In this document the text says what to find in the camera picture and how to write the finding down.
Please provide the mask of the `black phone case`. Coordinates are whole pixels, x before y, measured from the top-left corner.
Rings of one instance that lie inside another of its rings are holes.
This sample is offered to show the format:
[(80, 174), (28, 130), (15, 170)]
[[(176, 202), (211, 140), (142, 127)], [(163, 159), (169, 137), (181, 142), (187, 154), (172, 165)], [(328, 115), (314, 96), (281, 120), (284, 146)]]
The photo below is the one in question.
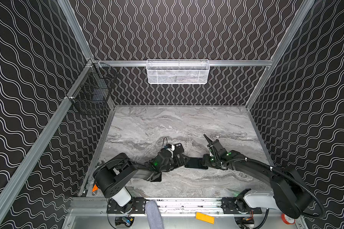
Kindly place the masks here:
[(172, 148), (174, 155), (179, 155), (184, 153), (184, 147), (181, 143), (177, 143), (172, 145)]

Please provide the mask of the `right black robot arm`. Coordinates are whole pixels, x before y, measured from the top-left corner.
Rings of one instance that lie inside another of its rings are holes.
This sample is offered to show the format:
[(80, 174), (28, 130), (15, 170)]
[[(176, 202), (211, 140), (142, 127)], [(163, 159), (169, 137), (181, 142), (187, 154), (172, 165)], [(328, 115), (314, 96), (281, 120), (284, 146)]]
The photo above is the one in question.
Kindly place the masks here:
[(275, 203), (282, 213), (295, 219), (301, 215), (309, 216), (305, 210), (315, 201), (315, 196), (294, 169), (272, 167), (234, 150), (224, 154), (220, 160), (205, 154), (201, 164), (208, 168), (243, 172), (258, 179), (271, 187)]

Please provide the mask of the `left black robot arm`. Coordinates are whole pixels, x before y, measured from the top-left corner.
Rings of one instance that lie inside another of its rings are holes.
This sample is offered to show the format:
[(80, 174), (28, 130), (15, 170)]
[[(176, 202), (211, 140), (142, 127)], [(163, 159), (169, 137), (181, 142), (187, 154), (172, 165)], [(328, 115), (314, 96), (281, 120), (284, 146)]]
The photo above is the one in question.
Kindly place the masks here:
[(181, 144), (168, 144), (158, 152), (155, 158), (143, 164), (130, 159), (125, 153), (120, 153), (94, 171), (95, 185), (102, 191), (105, 198), (110, 198), (120, 207), (125, 207), (132, 199), (125, 188), (131, 179), (161, 182), (162, 173), (183, 167), (188, 162), (189, 157), (183, 153), (184, 148)]

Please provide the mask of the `blue phone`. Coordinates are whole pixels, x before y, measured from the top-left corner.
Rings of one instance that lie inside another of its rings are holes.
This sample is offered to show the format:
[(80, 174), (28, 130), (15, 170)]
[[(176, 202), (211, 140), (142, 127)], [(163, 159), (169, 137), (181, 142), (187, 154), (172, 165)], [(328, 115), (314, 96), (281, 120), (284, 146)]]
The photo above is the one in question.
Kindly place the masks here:
[(188, 169), (202, 169), (207, 170), (209, 167), (204, 165), (203, 158), (190, 157), (184, 164), (185, 168)]

